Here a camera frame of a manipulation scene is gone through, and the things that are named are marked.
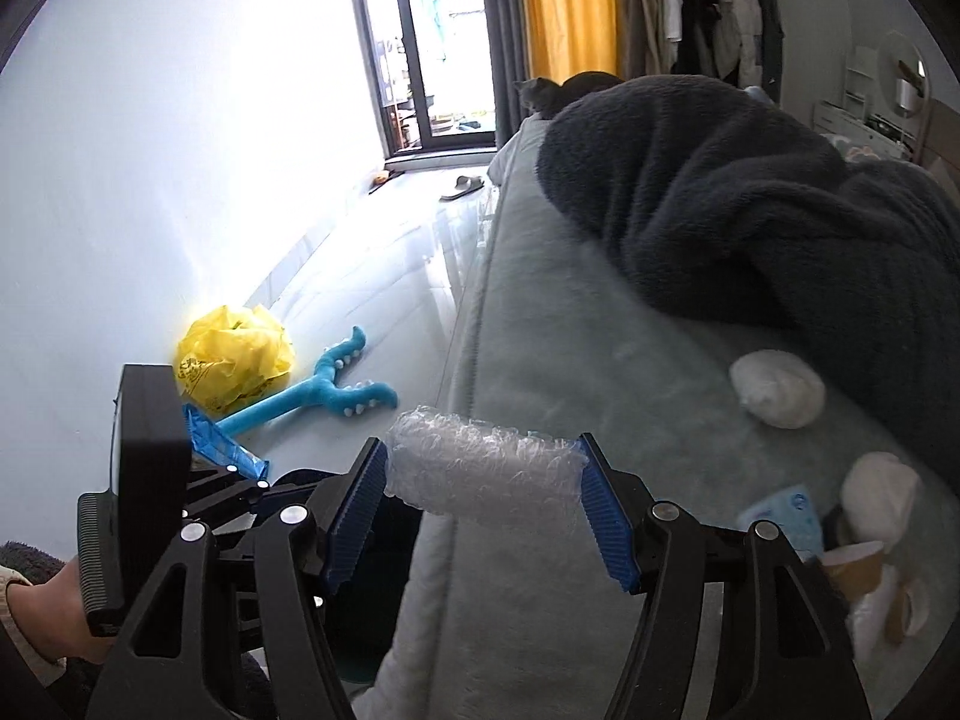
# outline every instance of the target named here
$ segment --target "rolled bubble wrap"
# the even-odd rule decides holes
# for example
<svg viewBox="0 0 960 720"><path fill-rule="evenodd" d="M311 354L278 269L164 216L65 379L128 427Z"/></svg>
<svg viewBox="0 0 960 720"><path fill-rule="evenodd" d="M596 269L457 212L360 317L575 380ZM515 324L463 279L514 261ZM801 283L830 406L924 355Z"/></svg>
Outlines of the rolled bubble wrap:
<svg viewBox="0 0 960 720"><path fill-rule="evenodd" d="M387 495L431 514L482 525L570 530L579 517L587 457L558 440L425 407L385 437Z"/></svg>

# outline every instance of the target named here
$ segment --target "human hand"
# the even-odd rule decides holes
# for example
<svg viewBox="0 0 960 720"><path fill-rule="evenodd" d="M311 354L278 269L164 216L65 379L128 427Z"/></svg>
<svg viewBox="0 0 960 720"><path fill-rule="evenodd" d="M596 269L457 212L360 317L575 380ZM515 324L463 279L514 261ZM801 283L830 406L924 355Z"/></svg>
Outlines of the human hand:
<svg viewBox="0 0 960 720"><path fill-rule="evenodd" d="M21 634L48 661L82 658L102 664L113 646L111 638L90 635L75 557L46 584L8 584L7 606Z"/></svg>

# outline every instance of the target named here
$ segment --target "blue tissue package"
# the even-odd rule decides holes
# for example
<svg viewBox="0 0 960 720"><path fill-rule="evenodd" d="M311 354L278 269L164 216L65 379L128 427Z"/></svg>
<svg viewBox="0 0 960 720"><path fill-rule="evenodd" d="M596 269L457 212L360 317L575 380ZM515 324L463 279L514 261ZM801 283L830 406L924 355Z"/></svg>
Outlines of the blue tissue package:
<svg viewBox="0 0 960 720"><path fill-rule="evenodd" d="M192 403L184 405L184 417L190 431L190 440L193 442L193 451L198 455L218 466L237 466L241 475L248 479L259 481L267 478L270 461L261 460L243 449Z"/></svg>
<svg viewBox="0 0 960 720"><path fill-rule="evenodd" d="M736 527L746 531L758 519L776 522L801 560L824 554L824 533L806 485L786 488L757 501L736 519Z"/></svg>

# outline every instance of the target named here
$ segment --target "bed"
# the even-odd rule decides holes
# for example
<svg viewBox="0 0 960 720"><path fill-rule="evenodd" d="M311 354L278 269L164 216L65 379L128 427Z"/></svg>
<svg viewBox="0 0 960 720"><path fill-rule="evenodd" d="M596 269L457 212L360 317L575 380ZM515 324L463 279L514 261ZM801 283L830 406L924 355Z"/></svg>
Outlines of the bed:
<svg viewBox="0 0 960 720"><path fill-rule="evenodd" d="M744 413L731 362L803 349L774 331L674 319L642 303L542 194L534 165L547 127L527 119L491 165L499 207L460 320L446 408L555 436L593 432L611 464L640 474L654 497L727 527L798 483L825 514L865 452L913 464L925 488L890 560L925 579L932 615L918 637L882 643L861 670L875 717L885 717L957 614L960 504L829 382L827 410L800 431ZM707 587L690 720L709 704L721 597ZM603 717L642 603L608 579L586 519L545 535L426 514L394 645L354 709L371 720Z"/></svg>

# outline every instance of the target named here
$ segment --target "cat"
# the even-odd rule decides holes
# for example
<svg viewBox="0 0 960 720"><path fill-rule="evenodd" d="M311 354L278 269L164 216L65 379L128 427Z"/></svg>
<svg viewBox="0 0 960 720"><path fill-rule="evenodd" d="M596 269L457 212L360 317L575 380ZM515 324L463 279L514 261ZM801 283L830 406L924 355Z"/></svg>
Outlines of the cat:
<svg viewBox="0 0 960 720"><path fill-rule="evenodd" d="M553 119L570 103L592 92L602 92L623 83L610 73L590 70L578 73L563 81L563 85L550 79L530 79L517 81L520 102L530 110L541 115L541 119Z"/></svg>

